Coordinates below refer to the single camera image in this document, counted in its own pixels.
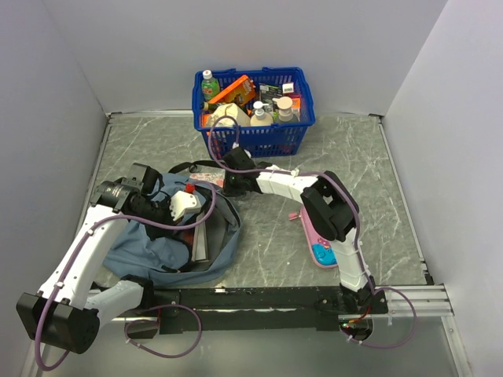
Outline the Little Women book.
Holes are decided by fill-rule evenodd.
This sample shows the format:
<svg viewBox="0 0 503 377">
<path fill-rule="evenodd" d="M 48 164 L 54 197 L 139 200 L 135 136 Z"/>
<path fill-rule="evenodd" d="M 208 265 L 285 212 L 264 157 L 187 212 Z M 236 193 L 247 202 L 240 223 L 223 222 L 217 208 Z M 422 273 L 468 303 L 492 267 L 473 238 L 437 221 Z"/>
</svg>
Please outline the Little Women book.
<svg viewBox="0 0 503 377">
<path fill-rule="evenodd" d="M 210 172 L 200 172 L 189 175 L 191 179 L 198 181 L 207 181 L 218 187 L 223 187 L 225 174 L 223 172 L 210 173 Z"/>
</svg>

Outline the blue grey backpack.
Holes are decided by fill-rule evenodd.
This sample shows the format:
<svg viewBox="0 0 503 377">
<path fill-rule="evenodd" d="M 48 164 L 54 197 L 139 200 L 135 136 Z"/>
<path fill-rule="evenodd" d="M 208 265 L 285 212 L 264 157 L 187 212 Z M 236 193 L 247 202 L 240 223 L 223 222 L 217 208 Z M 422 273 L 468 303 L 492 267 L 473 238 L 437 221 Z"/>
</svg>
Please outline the blue grey backpack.
<svg viewBox="0 0 503 377">
<path fill-rule="evenodd" d="M 166 222 L 171 197 L 189 183 L 180 174 L 161 174 L 151 167 L 135 163 L 127 175 L 142 184 L 141 192 L 128 199 L 126 212 L 147 218 L 149 205 L 156 212 L 156 222 Z M 202 284 L 219 278 L 232 264 L 237 253 L 241 220 L 235 206 L 221 191 L 211 192 L 198 185 L 196 194 L 202 209 L 182 219 L 178 230 L 160 229 L 129 220 L 108 251 L 103 265 L 121 279 L 139 276 L 155 287 Z M 207 262 L 193 262 L 194 229 L 205 223 Z"/>
</svg>

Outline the white notebook with barcode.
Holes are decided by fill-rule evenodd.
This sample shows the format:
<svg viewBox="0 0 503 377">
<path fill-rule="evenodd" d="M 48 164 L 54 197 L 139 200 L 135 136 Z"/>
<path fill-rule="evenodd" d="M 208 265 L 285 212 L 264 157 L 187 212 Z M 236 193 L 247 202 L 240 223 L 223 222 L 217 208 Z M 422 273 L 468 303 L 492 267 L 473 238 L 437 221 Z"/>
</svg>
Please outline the white notebook with barcode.
<svg viewBox="0 0 503 377">
<path fill-rule="evenodd" d="M 191 260 L 193 262 L 207 262 L 209 260 L 207 251 L 207 231 L 204 222 L 194 229 Z"/>
</svg>

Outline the pink cat pencil case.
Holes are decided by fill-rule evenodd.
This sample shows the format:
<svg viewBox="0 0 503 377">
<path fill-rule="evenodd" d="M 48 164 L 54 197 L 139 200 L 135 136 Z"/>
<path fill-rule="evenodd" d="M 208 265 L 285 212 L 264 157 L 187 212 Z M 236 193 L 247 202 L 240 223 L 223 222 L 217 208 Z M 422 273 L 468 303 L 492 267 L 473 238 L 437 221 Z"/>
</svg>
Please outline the pink cat pencil case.
<svg viewBox="0 0 503 377">
<path fill-rule="evenodd" d="M 320 236 L 314 229 L 305 207 L 301 207 L 298 212 L 291 213 L 288 220 L 300 220 L 307 239 L 310 256 L 317 267 L 321 269 L 334 269 L 337 267 L 336 256 L 330 242 Z"/>
</svg>

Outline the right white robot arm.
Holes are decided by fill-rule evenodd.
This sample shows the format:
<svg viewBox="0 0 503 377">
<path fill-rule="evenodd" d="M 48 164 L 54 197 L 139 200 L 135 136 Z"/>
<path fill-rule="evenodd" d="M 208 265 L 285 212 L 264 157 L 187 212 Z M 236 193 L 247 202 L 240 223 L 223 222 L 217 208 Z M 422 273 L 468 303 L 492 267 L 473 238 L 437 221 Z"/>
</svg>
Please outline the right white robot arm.
<svg viewBox="0 0 503 377">
<path fill-rule="evenodd" d="M 223 164 L 231 188 L 301 203 L 314 230 L 334 252 L 344 306 L 352 313 L 370 306 L 375 283 L 360 251 L 359 207 L 333 172 L 285 170 L 267 163 L 259 166 L 241 147 L 227 153 Z"/>
</svg>

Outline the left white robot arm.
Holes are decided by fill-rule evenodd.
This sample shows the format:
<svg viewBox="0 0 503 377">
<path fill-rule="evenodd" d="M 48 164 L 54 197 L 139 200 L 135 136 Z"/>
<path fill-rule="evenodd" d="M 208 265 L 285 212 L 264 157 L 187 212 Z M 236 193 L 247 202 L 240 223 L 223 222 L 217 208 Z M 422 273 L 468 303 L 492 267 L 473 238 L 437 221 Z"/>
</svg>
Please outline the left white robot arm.
<svg viewBox="0 0 503 377">
<path fill-rule="evenodd" d="M 118 315 L 129 310 L 139 316 L 152 312 L 156 297 L 152 281 L 146 278 L 126 276 L 97 295 L 89 292 L 106 254 L 130 221 L 181 230 L 183 217 L 200 211 L 199 199 L 184 188 L 168 196 L 165 204 L 153 201 L 153 190 L 161 182 L 157 170 L 135 163 L 126 177 L 98 186 L 59 266 L 36 293 L 23 293 L 17 302 L 21 322 L 37 351 L 46 344 L 82 354 Z"/>
</svg>

